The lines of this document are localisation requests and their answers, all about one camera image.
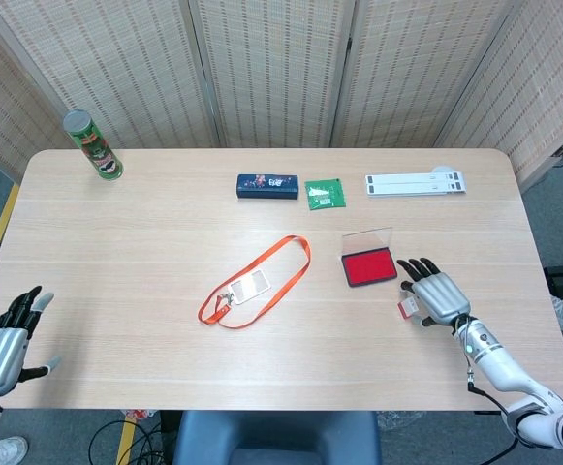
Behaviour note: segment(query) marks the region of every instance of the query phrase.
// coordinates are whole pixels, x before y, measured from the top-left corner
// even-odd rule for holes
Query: dark blue chair
[[[173,465],[381,465],[374,412],[187,411]]]

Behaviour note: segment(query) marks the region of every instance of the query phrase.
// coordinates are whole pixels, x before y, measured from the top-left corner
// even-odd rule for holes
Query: black cable
[[[475,385],[472,382],[468,383],[468,391],[473,393],[473,394],[480,395],[481,397],[485,397],[490,402],[492,402],[494,405],[496,405],[499,408],[499,410],[501,412],[503,412],[503,414],[505,414],[505,415],[508,414],[507,409],[505,409],[505,407],[503,407],[503,404],[501,404],[498,400],[496,400],[494,397],[492,397],[490,394],[488,394],[484,390],[479,389],[478,387],[475,387]],[[490,463],[494,463],[495,461],[499,460],[500,458],[503,458],[505,455],[507,455],[508,453],[510,453],[512,450],[514,450],[516,448],[517,443],[518,443],[518,438],[514,438],[514,441],[512,442],[512,444],[508,448],[506,448],[505,450],[503,450],[500,453],[497,453],[496,455],[494,455],[492,458],[490,458],[486,462],[482,462],[481,465],[489,465]]]
[[[100,433],[102,433],[104,430],[110,428],[111,426],[114,426],[116,424],[123,425],[124,423],[133,424],[138,429],[138,431],[141,432],[141,437],[138,438],[124,452],[124,454],[121,457],[119,457],[118,463],[120,465],[131,465],[131,464],[135,464],[135,465],[164,465],[165,464],[165,457],[164,457],[162,451],[161,450],[154,450],[153,444],[152,444],[152,436],[154,434],[161,434],[160,429],[158,429],[158,428],[160,428],[160,424],[154,426],[154,428],[152,428],[151,431],[147,432],[139,424],[132,423],[131,421],[128,421],[128,420],[125,420],[125,419],[117,419],[115,421],[110,421],[109,423],[100,427],[94,433],[94,435],[91,438],[91,441],[89,442],[89,447],[87,448],[87,459],[89,460],[89,464],[95,465],[94,461],[92,460],[91,451],[92,451],[92,448],[94,446],[94,442],[96,441],[96,439],[98,438]],[[135,458],[131,459],[129,462],[122,463],[122,460],[124,459],[124,457],[133,450],[133,448],[135,447],[136,444],[140,443],[141,441],[143,442],[143,444],[141,446],[141,449],[139,450],[139,454]]]
[[[553,166],[551,166],[550,168],[551,168],[551,169],[552,169],[552,168],[563,168],[563,161],[562,161],[559,165],[553,165]],[[527,189],[527,191],[531,190],[531,189],[534,188],[535,186],[539,186],[539,185],[542,184],[544,181],[546,181],[546,179],[548,178],[548,174],[549,174],[549,171],[547,171],[546,174],[544,174],[544,176],[542,176],[542,178],[541,178],[539,181],[537,181],[535,184],[533,184],[531,187],[529,187],[529,188]]]
[[[501,412],[503,412],[505,415],[508,414],[505,407],[503,407],[503,404],[501,404],[498,400],[496,400],[494,397],[492,397],[490,394],[488,394],[484,390],[481,390],[481,389],[475,387],[475,385],[473,383],[468,384],[468,391],[473,393],[473,394],[480,395],[481,397],[485,397],[490,402],[492,402],[495,406],[497,406],[499,408],[499,410]]]
[[[502,452],[497,453],[496,455],[494,455],[492,458],[490,458],[489,460],[482,462],[481,465],[490,465],[490,463],[494,463],[496,460],[500,460],[501,458],[503,458],[505,455],[507,455],[508,453],[510,453],[512,450],[514,450],[517,446],[518,443],[518,439],[515,438],[514,441],[512,442],[512,444],[506,448],[505,450],[503,450]]]

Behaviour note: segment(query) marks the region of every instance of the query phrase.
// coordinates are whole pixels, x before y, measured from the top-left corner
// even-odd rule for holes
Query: robot forearm
[[[477,319],[462,317],[466,323],[455,333],[464,353],[501,392],[523,392],[546,403],[546,413],[563,411],[563,400],[531,378]]]
[[[517,427],[525,440],[563,450],[563,412],[549,415],[530,415]]]

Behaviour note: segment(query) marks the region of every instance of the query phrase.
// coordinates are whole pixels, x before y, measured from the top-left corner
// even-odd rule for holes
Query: lanyard
[[[231,282],[233,282],[234,280],[236,280],[237,278],[239,278],[243,274],[248,273],[253,268],[255,268],[258,264],[263,263],[266,259],[268,259],[272,254],[274,254],[281,247],[283,247],[284,245],[292,242],[293,240],[297,240],[300,243],[300,245],[302,246],[302,250],[304,250],[304,254],[307,256],[307,263],[305,263],[302,266],[302,268],[297,272],[297,274],[292,276],[292,278],[290,278],[290,280],[283,285],[283,287],[264,306],[264,308],[262,308],[262,310],[260,310],[260,312],[255,316],[255,318],[253,318],[253,320],[251,320],[250,322],[247,322],[245,324],[238,325],[238,326],[228,326],[228,325],[223,325],[223,323],[221,323],[221,319],[225,315],[227,315],[227,313],[232,309],[232,295],[231,294],[218,294],[216,296],[216,304],[214,305],[214,313],[212,315],[210,315],[209,317],[206,317],[206,318],[203,317],[203,312],[205,310],[205,307],[207,307],[207,305],[212,300],[212,297],[216,293],[218,293],[221,288],[224,288],[225,286],[227,286],[228,284],[230,284]],[[286,235],[281,240],[279,240],[276,244],[274,244],[272,247],[270,247],[268,250],[263,252],[257,259],[255,259],[253,262],[251,262],[246,267],[244,267],[241,271],[239,271],[234,276],[232,276],[231,278],[228,278],[226,281],[224,281],[223,283],[218,285],[214,289],[214,291],[212,291],[210,293],[210,295],[207,297],[207,299],[205,300],[205,302],[202,305],[202,308],[200,308],[200,311],[199,311],[197,316],[198,316],[200,322],[205,323],[206,325],[214,325],[215,323],[218,323],[220,326],[226,327],[228,329],[242,329],[244,327],[250,326],[253,323],[255,323],[257,320],[259,320],[260,317],[262,317],[268,310],[270,310],[277,303],[279,303],[279,300],[281,300],[283,298],[283,296],[294,286],[294,284],[296,284],[298,282],[298,280],[302,277],[302,275],[305,273],[305,271],[307,270],[307,268],[309,267],[310,264],[311,264],[311,247],[309,246],[309,242],[307,241],[307,239],[302,237],[301,235]],[[224,300],[225,300],[225,304],[223,306],[221,306],[221,303]]]

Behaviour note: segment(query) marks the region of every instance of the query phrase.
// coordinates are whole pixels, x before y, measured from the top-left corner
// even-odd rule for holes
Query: green can
[[[71,109],[64,116],[66,131],[87,160],[91,162],[103,179],[117,179],[124,172],[122,162],[118,160],[103,134],[94,124],[91,116],[84,109]]]

